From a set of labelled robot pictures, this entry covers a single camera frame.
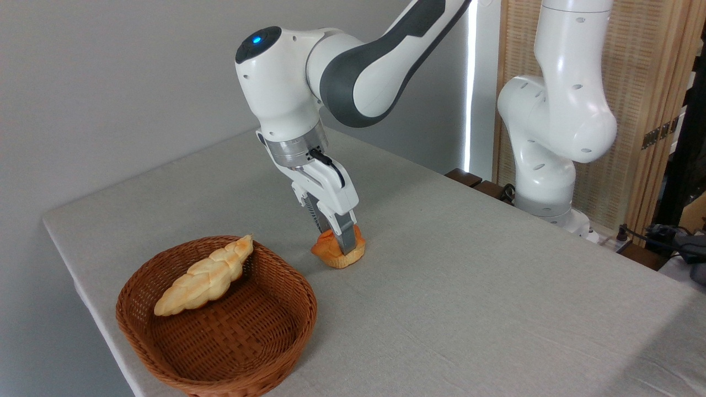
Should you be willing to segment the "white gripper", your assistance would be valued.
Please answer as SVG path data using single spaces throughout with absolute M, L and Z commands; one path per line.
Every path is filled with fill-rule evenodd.
M 345 168 L 333 161 L 313 160 L 300 168 L 284 168 L 300 204 L 308 210 L 320 233 L 333 230 L 343 255 L 356 247 L 355 208 L 360 202 Z

